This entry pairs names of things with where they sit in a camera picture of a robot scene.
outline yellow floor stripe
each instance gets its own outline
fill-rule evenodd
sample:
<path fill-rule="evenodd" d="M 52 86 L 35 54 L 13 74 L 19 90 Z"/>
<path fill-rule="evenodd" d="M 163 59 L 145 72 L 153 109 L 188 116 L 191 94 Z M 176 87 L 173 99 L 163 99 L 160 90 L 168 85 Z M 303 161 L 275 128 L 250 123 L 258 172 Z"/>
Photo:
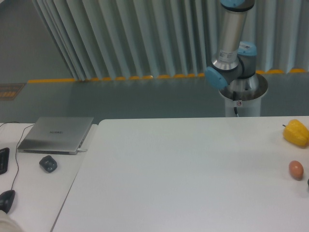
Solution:
<path fill-rule="evenodd" d="M 304 69 L 292 69 L 292 70 L 290 70 L 290 73 L 306 73 L 307 71 L 306 70 L 304 70 Z"/>
<path fill-rule="evenodd" d="M 289 71 L 289 73 L 307 73 L 306 70 L 304 69 L 291 69 Z M 263 71 L 263 70 L 257 70 L 256 71 L 257 74 L 280 74 L 280 73 L 284 73 L 284 71 L 280 70 L 280 69 L 272 69 L 269 70 L 267 72 Z M 183 75 L 183 74 L 176 74 L 173 77 L 169 76 L 169 75 L 159 75 L 158 79 L 169 79 L 169 78 L 192 78 L 192 77 L 196 77 L 193 73 L 189 73 L 188 75 Z M 205 77 L 204 73 L 199 73 L 197 74 L 197 77 Z M 142 78 L 138 77 L 138 76 L 131 76 L 129 77 L 129 80 L 142 80 L 142 79 L 154 79 L 153 76 L 149 75 L 149 76 L 143 76 Z M 112 79 L 110 77 L 103 77 L 102 81 L 111 81 Z M 126 80 L 125 77 L 123 76 L 118 76 L 115 78 L 115 80 L 117 81 L 124 81 Z M 86 81 L 101 81 L 98 77 L 94 77 L 91 78 L 90 80 L 86 80 Z M 40 80 L 28 80 L 28 84 L 32 84 L 32 83 L 54 83 L 54 82 L 76 82 L 73 78 L 64 78 L 64 79 L 40 79 Z"/>
<path fill-rule="evenodd" d="M 27 83 L 74 82 L 74 78 L 28 80 Z"/>

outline laptop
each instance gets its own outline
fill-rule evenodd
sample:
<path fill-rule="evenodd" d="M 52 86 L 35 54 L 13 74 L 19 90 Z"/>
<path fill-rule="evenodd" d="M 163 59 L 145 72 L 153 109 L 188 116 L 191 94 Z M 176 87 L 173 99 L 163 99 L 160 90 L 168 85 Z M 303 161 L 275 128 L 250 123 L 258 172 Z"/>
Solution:
<path fill-rule="evenodd" d="M 93 117 L 40 117 L 18 147 L 19 152 L 76 155 Z"/>

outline yellow bell pepper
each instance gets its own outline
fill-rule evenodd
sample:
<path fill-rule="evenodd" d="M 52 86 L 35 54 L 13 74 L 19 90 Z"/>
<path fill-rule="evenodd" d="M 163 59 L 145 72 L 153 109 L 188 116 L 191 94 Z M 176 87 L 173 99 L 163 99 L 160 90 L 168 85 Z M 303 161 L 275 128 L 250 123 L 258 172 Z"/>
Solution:
<path fill-rule="evenodd" d="M 292 144 L 306 146 L 309 141 L 309 130 L 297 119 L 285 126 L 283 137 Z"/>

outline keyboard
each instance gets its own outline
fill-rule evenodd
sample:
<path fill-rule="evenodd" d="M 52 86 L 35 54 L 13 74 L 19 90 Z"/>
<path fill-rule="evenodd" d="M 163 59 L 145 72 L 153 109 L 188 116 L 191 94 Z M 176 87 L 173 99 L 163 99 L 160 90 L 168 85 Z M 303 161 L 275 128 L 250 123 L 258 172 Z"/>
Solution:
<path fill-rule="evenodd" d="M 10 149 L 8 147 L 0 150 L 0 175 L 8 170 L 9 154 Z"/>

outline black cable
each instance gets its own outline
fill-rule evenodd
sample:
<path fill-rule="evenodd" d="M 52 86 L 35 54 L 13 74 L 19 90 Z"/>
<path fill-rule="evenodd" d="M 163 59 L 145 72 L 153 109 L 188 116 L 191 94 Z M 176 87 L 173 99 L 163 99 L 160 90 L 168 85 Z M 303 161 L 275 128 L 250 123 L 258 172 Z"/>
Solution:
<path fill-rule="evenodd" d="M 34 125 L 34 124 L 32 124 L 32 125 L 27 126 L 26 128 L 24 128 L 23 133 L 21 134 L 21 137 L 20 137 L 20 139 L 19 139 L 19 141 L 18 141 L 18 143 L 17 143 L 17 145 L 16 145 L 15 160 L 16 160 L 16 164 L 17 164 L 17 172 L 16 172 L 15 178 L 14 178 L 14 180 L 13 180 L 11 190 L 13 189 L 14 182 L 15 182 L 16 177 L 17 177 L 17 174 L 18 174 L 18 172 L 19 172 L 19 165 L 18 165 L 18 162 L 17 162 L 17 147 L 18 147 L 18 144 L 20 143 L 21 139 L 23 138 L 23 135 L 24 135 L 25 130 L 26 130 L 27 128 L 29 128 L 29 127 L 32 127 L 33 125 Z"/>
<path fill-rule="evenodd" d="M 8 124 L 8 123 L 19 123 L 19 122 L 5 122 L 0 127 L 2 127 L 4 124 Z"/>
<path fill-rule="evenodd" d="M 233 92 L 233 103 L 236 101 L 236 92 Z M 239 117 L 237 106 L 234 106 L 234 113 L 237 117 Z"/>

